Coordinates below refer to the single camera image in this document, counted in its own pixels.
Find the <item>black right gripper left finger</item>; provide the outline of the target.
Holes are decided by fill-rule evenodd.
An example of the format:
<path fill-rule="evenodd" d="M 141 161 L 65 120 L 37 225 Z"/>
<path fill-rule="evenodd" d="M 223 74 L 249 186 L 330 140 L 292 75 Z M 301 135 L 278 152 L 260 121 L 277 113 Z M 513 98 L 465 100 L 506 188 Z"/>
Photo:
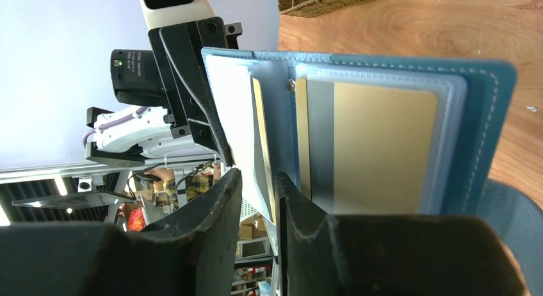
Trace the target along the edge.
<path fill-rule="evenodd" d="M 229 295 L 242 174 L 140 232 L 93 222 L 1 228 L 2 295 Z"/>

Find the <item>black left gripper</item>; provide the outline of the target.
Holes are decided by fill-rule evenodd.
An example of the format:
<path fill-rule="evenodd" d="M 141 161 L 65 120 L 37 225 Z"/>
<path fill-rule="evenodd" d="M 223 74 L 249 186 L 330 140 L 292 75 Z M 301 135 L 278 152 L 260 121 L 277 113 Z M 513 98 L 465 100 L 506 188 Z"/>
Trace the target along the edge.
<path fill-rule="evenodd" d="M 148 37 L 152 51 L 111 52 L 110 73 L 117 101 L 134 106 L 169 105 L 174 139 L 190 135 L 195 144 L 233 165 L 201 54 L 203 47 L 227 47 L 223 20 L 210 17 L 154 28 Z"/>

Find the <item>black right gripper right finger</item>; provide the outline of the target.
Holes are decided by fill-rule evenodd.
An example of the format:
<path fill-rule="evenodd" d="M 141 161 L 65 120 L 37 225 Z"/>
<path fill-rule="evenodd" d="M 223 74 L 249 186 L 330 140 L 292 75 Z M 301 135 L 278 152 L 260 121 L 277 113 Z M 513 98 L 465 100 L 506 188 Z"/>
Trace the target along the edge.
<path fill-rule="evenodd" d="M 331 215 L 275 178 L 283 295 L 527 295 L 481 219 Z"/>

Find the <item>gold card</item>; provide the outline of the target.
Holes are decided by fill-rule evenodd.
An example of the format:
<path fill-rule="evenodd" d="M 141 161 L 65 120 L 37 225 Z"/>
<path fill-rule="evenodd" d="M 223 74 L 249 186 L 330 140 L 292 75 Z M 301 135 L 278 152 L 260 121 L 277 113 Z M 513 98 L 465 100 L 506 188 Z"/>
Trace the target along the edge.
<path fill-rule="evenodd" d="M 331 213 L 420 211 L 435 94 L 302 78 L 295 100 L 306 197 Z"/>

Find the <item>blue leather card holder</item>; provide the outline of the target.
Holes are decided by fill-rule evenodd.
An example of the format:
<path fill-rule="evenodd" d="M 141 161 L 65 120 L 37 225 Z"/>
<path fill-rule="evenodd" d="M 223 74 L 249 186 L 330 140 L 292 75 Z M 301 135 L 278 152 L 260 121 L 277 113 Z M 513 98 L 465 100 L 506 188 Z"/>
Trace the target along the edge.
<path fill-rule="evenodd" d="M 479 209 L 517 81 L 504 60 L 205 48 L 242 196 L 274 221 L 286 173 L 335 214 Z"/>

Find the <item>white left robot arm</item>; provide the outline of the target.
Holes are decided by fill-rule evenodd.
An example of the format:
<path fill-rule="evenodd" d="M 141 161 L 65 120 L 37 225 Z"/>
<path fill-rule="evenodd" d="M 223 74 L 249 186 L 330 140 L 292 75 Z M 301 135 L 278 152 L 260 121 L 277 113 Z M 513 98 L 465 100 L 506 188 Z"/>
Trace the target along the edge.
<path fill-rule="evenodd" d="M 237 49 L 242 32 L 238 22 L 211 17 L 150 30 L 149 50 L 114 50 L 113 91 L 127 107 L 87 110 L 86 158 L 110 167 L 141 167 L 201 147 L 232 163 L 202 49 Z"/>

